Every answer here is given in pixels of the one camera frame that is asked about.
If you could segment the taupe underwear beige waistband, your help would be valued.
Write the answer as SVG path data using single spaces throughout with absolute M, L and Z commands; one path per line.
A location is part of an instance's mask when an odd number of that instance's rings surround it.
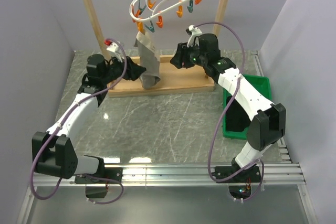
M 160 80 L 160 56 L 157 54 L 154 42 L 147 32 L 138 32 L 134 46 L 138 49 L 140 66 L 145 67 L 146 71 L 141 74 L 140 80 L 142 88 L 150 89 Z

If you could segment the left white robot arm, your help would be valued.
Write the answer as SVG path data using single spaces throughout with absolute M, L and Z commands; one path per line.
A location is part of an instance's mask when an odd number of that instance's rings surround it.
M 105 99 L 110 82 L 117 83 L 121 79 L 135 81 L 146 68 L 133 62 L 130 57 L 126 57 L 126 61 L 116 57 L 106 60 L 103 55 L 94 54 L 88 57 L 86 70 L 67 111 L 46 132 L 36 132 L 32 138 L 36 173 L 64 179 L 87 174 L 94 183 L 100 183 L 106 177 L 103 160 L 94 156 L 79 156 L 72 141 Z

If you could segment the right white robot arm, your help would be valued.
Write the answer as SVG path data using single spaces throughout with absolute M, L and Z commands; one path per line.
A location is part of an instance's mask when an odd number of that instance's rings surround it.
M 247 142 L 232 161 L 229 176 L 211 179 L 223 183 L 230 179 L 243 182 L 250 175 L 250 170 L 261 160 L 264 152 L 285 134 L 286 109 L 281 104 L 274 104 L 255 89 L 229 59 L 221 56 L 218 39 L 214 34 L 202 34 L 195 38 L 197 45 L 181 42 L 170 63 L 176 68 L 200 66 L 206 75 L 216 84 L 228 91 L 232 100 L 244 109 L 250 120 Z

